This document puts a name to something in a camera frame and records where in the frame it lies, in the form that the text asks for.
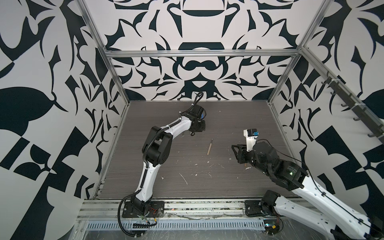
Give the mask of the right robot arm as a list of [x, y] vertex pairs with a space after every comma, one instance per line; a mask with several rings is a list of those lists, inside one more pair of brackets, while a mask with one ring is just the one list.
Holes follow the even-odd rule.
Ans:
[[281, 194], [268, 190], [260, 200], [265, 215], [293, 219], [330, 240], [382, 240], [384, 224], [377, 218], [359, 213], [317, 183], [309, 171], [292, 161], [283, 160], [266, 142], [232, 145], [240, 164], [250, 164], [277, 186], [306, 200], [316, 210], [299, 206]]

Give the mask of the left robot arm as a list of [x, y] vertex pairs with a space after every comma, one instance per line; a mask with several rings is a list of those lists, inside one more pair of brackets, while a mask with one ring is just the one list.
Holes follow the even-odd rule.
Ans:
[[142, 237], [145, 232], [142, 229], [151, 228], [157, 225], [157, 220], [151, 224], [146, 221], [145, 224], [134, 223], [133, 227], [138, 231], [129, 231], [122, 224], [122, 216], [141, 217], [143, 220], [150, 213], [151, 200], [153, 197], [154, 183], [160, 167], [168, 159], [173, 140], [186, 131], [191, 136], [206, 130], [205, 117], [206, 110], [198, 105], [203, 98], [204, 93], [197, 93], [191, 106], [179, 112], [179, 117], [172, 123], [163, 127], [154, 126], [151, 128], [148, 137], [143, 145], [143, 171], [139, 181], [138, 188], [133, 194], [124, 197], [118, 206], [118, 225], [121, 231], [132, 238]]

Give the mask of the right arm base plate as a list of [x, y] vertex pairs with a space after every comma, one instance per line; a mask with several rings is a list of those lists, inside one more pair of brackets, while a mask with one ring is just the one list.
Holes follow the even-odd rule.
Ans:
[[269, 206], [265, 201], [247, 200], [244, 203], [247, 217], [266, 217], [270, 215]]

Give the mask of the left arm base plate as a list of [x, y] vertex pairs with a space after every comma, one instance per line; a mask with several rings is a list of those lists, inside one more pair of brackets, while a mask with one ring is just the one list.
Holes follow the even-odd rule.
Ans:
[[140, 216], [155, 218], [164, 213], [164, 201], [148, 201], [146, 203], [125, 202], [123, 207], [123, 218], [136, 218]]

